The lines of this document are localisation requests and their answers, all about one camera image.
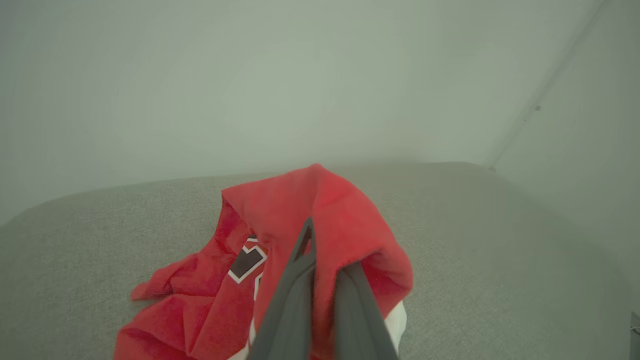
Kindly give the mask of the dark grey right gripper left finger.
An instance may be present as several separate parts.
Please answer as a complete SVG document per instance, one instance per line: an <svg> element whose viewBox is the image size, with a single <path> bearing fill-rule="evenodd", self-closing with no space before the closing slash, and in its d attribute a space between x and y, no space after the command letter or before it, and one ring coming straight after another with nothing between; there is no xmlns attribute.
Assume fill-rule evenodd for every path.
<svg viewBox="0 0 640 360"><path fill-rule="evenodd" d="M302 226L248 360L310 360L317 247L312 218Z"/></svg>

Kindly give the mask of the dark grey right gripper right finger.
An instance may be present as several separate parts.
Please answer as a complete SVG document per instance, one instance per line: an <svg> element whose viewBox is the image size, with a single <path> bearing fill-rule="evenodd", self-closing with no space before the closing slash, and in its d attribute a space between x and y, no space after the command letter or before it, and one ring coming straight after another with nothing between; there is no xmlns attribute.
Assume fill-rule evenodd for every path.
<svg viewBox="0 0 640 360"><path fill-rule="evenodd" d="M337 272L334 360L399 360L360 262Z"/></svg>

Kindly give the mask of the red garment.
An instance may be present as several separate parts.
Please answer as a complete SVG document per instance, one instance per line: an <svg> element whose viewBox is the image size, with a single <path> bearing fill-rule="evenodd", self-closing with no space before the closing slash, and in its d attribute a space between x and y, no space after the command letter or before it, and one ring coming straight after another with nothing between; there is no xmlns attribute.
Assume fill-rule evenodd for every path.
<svg viewBox="0 0 640 360"><path fill-rule="evenodd" d="M335 360L338 271L361 262L383 319L406 326L409 258L363 192L320 164L227 187L215 233L132 290L157 299L116 337L113 360L246 360L286 263L311 219L317 249L311 353Z"/></svg>

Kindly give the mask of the grey fabric sofa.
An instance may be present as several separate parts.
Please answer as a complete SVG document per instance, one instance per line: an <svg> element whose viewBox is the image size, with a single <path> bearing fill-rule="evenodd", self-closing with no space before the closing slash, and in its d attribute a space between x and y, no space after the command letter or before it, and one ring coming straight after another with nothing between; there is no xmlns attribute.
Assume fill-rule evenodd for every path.
<svg viewBox="0 0 640 360"><path fill-rule="evenodd" d="M571 223L468 162L334 168L414 271L402 360L629 360L630 287ZM111 360L135 285L214 235L221 191L269 173L71 194L0 226L0 360Z"/></svg>

